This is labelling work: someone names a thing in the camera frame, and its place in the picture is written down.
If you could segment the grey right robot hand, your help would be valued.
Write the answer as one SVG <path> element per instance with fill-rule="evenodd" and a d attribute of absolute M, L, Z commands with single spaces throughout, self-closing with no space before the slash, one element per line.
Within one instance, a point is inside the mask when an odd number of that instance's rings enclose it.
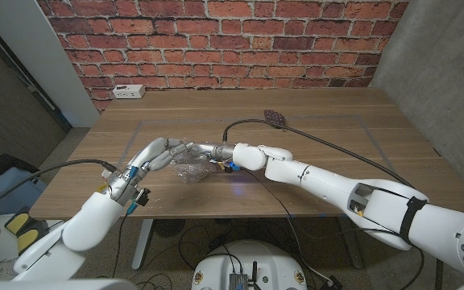
<path fill-rule="evenodd" d="M 215 160 L 222 161 L 223 144 L 217 143 L 195 143 L 188 149 L 189 163 L 203 164 L 206 161 Z"/>

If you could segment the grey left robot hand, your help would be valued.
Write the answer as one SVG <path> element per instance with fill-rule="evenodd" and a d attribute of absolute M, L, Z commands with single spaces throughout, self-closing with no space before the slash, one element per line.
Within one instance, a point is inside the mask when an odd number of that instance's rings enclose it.
<path fill-rule="evenodd" d="M 137 168 L 144 172 L 157 171 L 170 164 L 175 156 L 189 151 L 194 145 L 194 142 L 185 143 L 181 139 L 157 138 L 140 150 L 126 167 Z"/>

